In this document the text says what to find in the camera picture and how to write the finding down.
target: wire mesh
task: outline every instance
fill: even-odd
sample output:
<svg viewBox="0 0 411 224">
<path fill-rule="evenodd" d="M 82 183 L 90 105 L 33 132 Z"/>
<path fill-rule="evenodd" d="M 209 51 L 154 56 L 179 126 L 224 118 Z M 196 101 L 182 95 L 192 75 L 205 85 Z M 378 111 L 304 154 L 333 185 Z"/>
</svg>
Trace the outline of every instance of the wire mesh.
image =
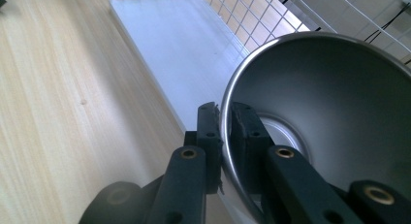
<svg viewBox="0 0 411 224">
<path fill-rule="evenodd" d="M 369 43 L 403 62 L 411 55 L 411 8 L 385 24 L 404 7 L 403 0 L 206 1 L 249 51 L 282 35 L 321 29 L 360 40 L 376 32 Z"/>
</svg>

